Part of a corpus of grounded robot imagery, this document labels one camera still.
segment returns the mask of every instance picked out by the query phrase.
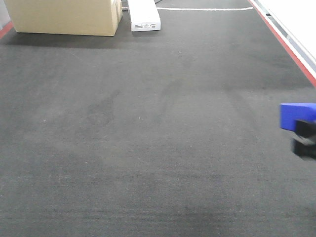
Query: dark gray carpet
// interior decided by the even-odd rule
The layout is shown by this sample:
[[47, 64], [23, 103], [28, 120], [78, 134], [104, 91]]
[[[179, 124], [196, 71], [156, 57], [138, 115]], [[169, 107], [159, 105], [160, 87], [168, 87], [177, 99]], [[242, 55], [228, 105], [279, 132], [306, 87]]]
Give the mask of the dark gray carpet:
[[278, 128], [315, 89], [255, 10], [159, 13], [0, 40], [1, 237], [316, 236], [316, 161]]

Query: black cable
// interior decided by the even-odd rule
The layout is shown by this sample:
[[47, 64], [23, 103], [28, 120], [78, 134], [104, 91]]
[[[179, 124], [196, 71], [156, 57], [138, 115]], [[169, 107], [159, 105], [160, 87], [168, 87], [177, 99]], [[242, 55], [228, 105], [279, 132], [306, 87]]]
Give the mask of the black cable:
[[[155, 4], [157, 4], [158, 2], [161, 2], [161, 1], [162, 1], [162, 0], [155, 1]], [[122, 2], [128, 2], [128, 0], [122, 1]], [[122, 11], [128, 11], [128, 9], [123, 9]]]

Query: white cable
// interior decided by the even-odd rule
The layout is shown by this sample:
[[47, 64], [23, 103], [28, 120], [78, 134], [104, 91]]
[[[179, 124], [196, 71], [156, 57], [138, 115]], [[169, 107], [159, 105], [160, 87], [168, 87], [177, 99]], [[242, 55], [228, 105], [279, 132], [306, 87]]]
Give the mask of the white cable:
[[173, 8], [173, 7], [157, 7], [158, 10], [168, 10], [168, 11], [247, 11], [252, 10], [253, 7], [245, 8]]

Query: cardboard box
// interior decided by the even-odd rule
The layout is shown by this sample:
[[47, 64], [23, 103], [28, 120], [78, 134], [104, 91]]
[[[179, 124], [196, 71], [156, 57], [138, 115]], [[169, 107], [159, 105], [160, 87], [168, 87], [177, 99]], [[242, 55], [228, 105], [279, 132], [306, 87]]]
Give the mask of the cardboard box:
[[121, 0], [4, 0], [17, 32], [114, 36]]
[[161, 28], [154, 0], [128, 0], [132, 31], [158, 31]]

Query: blue foam block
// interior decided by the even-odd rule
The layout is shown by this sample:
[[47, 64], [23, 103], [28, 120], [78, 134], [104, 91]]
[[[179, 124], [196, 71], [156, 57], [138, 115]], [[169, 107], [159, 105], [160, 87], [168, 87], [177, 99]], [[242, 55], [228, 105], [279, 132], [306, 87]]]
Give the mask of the blue foam block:
[[295, 121], [316, 121], [316, 104], [311, 103], [288, 103], [280, 104], [280, 127], [295, 131]]

